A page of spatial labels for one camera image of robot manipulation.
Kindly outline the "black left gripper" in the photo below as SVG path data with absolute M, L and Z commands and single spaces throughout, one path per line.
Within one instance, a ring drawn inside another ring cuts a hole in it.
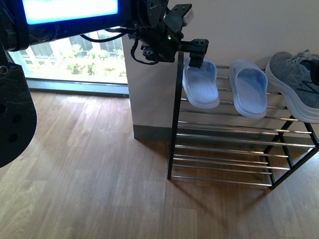
M 133 4 L 133 32 L 129 39 L 135 42 L 130 50 L 135 57 L 138 43 L 141 42 L 143 55 L 150 62 L 174 62 L 177 52 L 188 52 L 189 67 L 200 69 L 207 52 L 207 39 L 183 41 L 182 18 L 192 4 L 177 4 L 169 9 L 166 3 L 135 3 Z

